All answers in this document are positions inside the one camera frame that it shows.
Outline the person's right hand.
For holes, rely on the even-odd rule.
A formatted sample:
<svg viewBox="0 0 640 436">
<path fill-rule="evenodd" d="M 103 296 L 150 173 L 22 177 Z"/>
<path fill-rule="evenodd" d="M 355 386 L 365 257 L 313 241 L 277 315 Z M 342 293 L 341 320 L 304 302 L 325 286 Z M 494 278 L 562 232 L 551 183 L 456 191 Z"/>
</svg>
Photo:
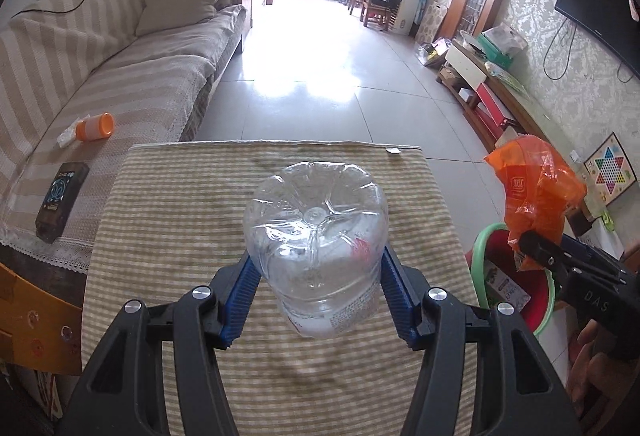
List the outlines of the person's right hand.
<svg viewBox="0 0 640 436">
<path fill-rule="evenodd" d="M 636 377 L 638 359 L 625 361 L 596 352 L 600 332 L 599 323 L 590 320 L 577 338 L 579 352 L 566 383 L 576 416 L 584 413 L 590 390 L 597 390 L 606 400 L 622 400 Z"/>
</svg>

